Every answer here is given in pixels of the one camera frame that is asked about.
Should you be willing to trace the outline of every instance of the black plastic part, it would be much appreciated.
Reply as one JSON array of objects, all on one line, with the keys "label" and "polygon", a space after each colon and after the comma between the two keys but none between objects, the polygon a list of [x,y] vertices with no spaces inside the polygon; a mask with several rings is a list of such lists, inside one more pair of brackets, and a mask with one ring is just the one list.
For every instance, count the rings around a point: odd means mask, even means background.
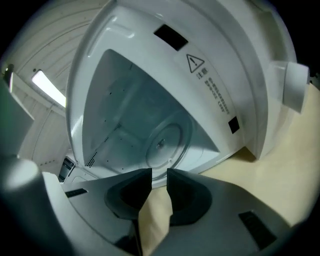
[{"label": "black plastic part", "polygon": [[104,201],[117,217],[137,220],[151,190],[152,169],[148,168],[109,188]]},{"label": "black plastic part", "polygon": [[130,234],[122,237],[114,245],[130,253],[131,255],[143,255],[138,220],[132,221]]},{"label": "black plastic part", "polygon": [[263,222],[252,211],[240,213],[239,218],[248,229],[260,250],[277,240],[277,237],[267,229]]},{"label": "black plastic part", "polygon": [[184,171],[167,169],[166,190],[171,198],[173,215],[170,226],[198,221],[210,208],[212,196],[202,184],[184,175]]},{"label": "black plastic part", "polygon": [[179,51],[188,43],[188,40],[186,40],[182,35],[165,24],[158,28],[154,34],[165,41],[176,51]]},{"label": "black plastic part", "polygon": [[86,191],[85,189],[80,188],[80,189],[76,189],[76,190],[65,192],[65,195],[66,195],[67,198],[72,198],[72,197],[79,196],[79,195],[82,195],[82,194],[87,193],[87,192],[88,191]]}]

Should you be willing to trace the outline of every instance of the ceiling light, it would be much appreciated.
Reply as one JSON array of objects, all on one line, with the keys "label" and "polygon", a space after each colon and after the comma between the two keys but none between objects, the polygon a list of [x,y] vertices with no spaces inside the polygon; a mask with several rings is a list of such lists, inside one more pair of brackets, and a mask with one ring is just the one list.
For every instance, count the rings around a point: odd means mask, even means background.
[{"label": "ceiling light", "polygon": [[66,107],[66,97],[54,86],[42,70],[38,70],[32,77],[32,82],[61,106]]}]

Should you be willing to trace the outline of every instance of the ventilation slot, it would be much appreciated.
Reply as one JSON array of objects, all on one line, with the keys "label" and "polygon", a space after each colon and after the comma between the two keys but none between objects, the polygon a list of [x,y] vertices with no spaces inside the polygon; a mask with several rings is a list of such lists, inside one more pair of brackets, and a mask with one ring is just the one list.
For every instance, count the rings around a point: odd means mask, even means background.
[{"label": "ventilation slot", "polygon": [[114,128],[114,131],[117,130],[117,129],[120,129],[121,126],[122,126],[122,125],[119,123],[119,124],[116,126],[116,128]]},{"label": "ventilation slot", "polygon": [[97,152],[94,153],[94,155],[91,157],[90,161],[85,165],[88,166],[89,168],[91,168],[91,166],[95,163],[95,156],[96,156]]},{"label": "ventilation slot", "polygon": [[87,192],[88,191],[84,190],[83,188],[80,188],[80,189],[65,192],[65,195],[67,198],[72,198],[72,197],[79,196],[79,195],[82,195]]},{"label": "ventilation slot", "polygon": [[239,217],[260,250],[266,248],[277,239],[252,211],[240,213]]}]

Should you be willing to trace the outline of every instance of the ceiling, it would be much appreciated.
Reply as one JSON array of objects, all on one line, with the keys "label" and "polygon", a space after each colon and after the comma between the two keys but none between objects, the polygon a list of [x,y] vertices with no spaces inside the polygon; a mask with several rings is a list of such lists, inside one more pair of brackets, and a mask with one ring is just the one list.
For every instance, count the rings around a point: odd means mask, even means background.
[{"label": "ceiling", "polygon": [[56,0],[34,15],[11,46],[7,64],[14,65],[13,92],[34,118],[19,155],[46,172],[59,174],[70,150],[65,109],[32,83],[42,70],[66,95],[71,62],[97,12],[109,0]]}]

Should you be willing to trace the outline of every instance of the warning label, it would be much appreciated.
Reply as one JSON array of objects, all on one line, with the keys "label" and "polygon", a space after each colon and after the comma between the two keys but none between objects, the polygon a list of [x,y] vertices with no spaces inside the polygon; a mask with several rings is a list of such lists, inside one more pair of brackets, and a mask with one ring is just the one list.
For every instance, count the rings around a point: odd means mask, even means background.
[{"label": "warning label", "polygon": [[190,72],[193,73],[195,72],[200,66],[205,63],[203,59],[200,59],[198,57],[192,56],[190,54],[186,55],[186,58],[188,60]]},{"label": "warning label", "polygon": [[208,73],[208,69],[206,67],[202,67],[197,70],[196,77],[200,80]]},{"label": "warning label", "polygon": [[205,85],[209,88],[209,90],[211,91],[214,99],[217,100],[217,103],[220,107],[220,110],[224,113],[226,113],[227,115],[230,114],[230,111],[227,107],[227,104],[223,98],[223,96],[221,95],[218,87],[216,86],[216,84],[214,83],[214,81],[212,80],[211,77],[209,77],[207,80],[204,81]]}]

